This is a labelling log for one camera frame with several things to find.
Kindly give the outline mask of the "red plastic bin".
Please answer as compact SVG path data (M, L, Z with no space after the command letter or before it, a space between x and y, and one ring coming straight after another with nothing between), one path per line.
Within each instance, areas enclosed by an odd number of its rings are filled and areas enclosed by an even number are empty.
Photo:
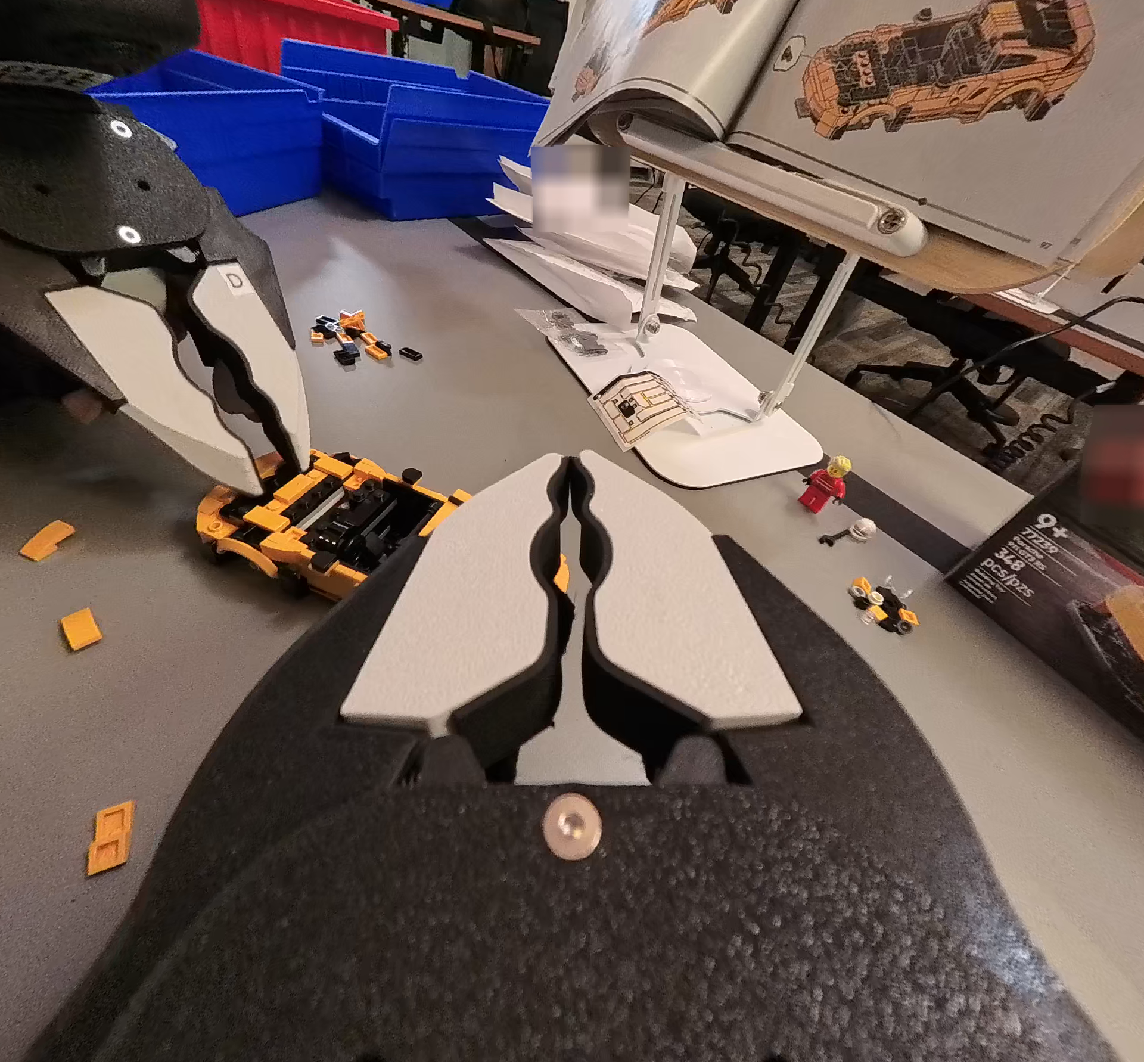
M281 42L311 43L387 55L399 30L394 17L349 0L194 0L201 31L198 51L278 73Z

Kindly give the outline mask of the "black lego box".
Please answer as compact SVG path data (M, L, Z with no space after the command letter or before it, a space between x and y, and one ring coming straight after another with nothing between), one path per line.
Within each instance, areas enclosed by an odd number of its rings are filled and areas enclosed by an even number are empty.
M946 580L1142 740L1142 406L1096 409L1077 462Z

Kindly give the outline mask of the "red lego minifigure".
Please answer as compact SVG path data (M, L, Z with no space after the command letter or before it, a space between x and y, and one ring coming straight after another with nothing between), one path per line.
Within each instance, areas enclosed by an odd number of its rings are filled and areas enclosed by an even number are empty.
M803 480L804 490L797 502L812 514L823 512L832 502L841 502L847 494L847 476L851 468L847 455L833 457L825 467Z

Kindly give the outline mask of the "lego sticker sheet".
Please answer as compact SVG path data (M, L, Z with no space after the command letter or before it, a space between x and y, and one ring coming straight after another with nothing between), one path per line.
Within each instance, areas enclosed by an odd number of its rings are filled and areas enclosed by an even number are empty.
M680 380L654 368L622 373L588 403L607 437L629 452L664 433L699 437L699 417Z

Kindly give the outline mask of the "cluster of round lego pieces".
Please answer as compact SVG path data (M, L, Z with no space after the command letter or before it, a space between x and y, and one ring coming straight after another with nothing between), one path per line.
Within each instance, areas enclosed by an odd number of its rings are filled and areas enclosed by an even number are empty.
M848 586L848 595L861 623L899 636L920 627L920 619L909 607L913 593L913 588L901 588L893 582L892 574L885 574L882 582L858 577Z

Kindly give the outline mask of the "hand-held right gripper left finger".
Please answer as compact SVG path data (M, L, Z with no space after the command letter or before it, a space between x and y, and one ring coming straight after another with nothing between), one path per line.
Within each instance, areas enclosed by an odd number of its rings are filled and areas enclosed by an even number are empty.
M543 454L480 490L340 604L356 652L343 742L402 737L399 769L426 746L464 745L480 782L516 783L561 702L567 474L565 455Z

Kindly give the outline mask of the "black office chair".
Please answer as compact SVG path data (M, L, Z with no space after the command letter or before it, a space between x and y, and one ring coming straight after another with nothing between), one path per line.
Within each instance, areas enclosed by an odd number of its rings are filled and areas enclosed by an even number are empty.
M877 380L882 386L896 385L901 396L890 397L889 409L904 411L911 422L951 398L970 425L983 428L991 444L999 444L1003 439L1002 428L1019 422L1018 412L1009 403L1028 377L1020 368L991 364L984 374L960 378L968 365L969 359L958 354L945 363L920 358L900 364L861 362L842 381L850 389L858 389L866 379Z
M750 298L745 326L762 332L771 314L782 314L779 296L807 249L807 236L696 185L685 188L682 208L707 233L694 260L694 270L708 276L704 301L712 306L724 278L734 282Z

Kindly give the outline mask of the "pile of orange black lego pieces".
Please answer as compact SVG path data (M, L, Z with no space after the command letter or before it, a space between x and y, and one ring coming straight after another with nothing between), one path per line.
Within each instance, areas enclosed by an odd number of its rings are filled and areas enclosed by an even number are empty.
M384 362L394 354L394 348L370 331L362 310L319 316L309 328L309 339L313 346L329 344L340 368L353 368L363 357Z

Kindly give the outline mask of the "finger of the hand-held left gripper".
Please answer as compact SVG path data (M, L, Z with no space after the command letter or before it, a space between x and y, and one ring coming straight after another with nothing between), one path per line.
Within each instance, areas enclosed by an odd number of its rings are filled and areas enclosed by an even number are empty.
M46 299L114 385L128 418L212 480L251 496L261 489L251 450L181 368L153 306L96 286L49 291Z
M310 418L300 364L238 262L206 266L186 298L186 326L215 394L231 414L259 425L283 460L301 474L310 468Z

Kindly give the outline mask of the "orange lego bracket piece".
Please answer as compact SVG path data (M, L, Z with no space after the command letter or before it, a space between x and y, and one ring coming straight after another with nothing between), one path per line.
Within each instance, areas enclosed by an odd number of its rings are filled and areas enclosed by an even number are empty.
M88 878L122 867L130 855L135 801L108 806L94 817L85 873Z

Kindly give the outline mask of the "orange lego car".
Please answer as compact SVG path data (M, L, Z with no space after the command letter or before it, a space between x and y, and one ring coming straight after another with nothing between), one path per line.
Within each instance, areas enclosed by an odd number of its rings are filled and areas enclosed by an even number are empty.
M194 532L205 556L244 562L289 597L337 603L471 498L461 489L443 496L418 469L394 474L350 452L310 458L309 469L288 475L270 452L255 460L259 496L219 485L202 497Z

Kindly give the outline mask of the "white wooden book stand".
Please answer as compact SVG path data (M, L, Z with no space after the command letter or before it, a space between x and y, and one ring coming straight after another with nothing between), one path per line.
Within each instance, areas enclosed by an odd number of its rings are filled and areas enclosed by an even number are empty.
M939 225L924 225L907 207L738 154L724 144L694 138L631 112L596 112L589 126L599 138L627 146L642 163L664 171L664 214L637 326L603 334L602 340L613 344L614 352L601 358L577 357L551 347L588 394L622 373L642 368L680 380L699 417L699 437L664 433L635 449L654 474L678 488L706 489L756 480L823 457L823 445L784 411L782 404L861 260L942 290L985 293L1071 269L1109 276L1130 268L1142 255L1141 191L1133 198L1134 211L1118 217L1085 253L1070 251L1050 267L1034 266ZM760 393L690 332L660 326L668 245L688 183L843 251L823 306L786 371L766 393Z

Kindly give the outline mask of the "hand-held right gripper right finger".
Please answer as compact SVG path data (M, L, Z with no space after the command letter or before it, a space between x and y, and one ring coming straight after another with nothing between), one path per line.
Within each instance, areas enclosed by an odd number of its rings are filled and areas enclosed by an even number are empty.
M581 680L593 723L649 782L680 742L716 756L738 730L792 726L803 706L715 536L672 497L593 451L569 466L586 596Z

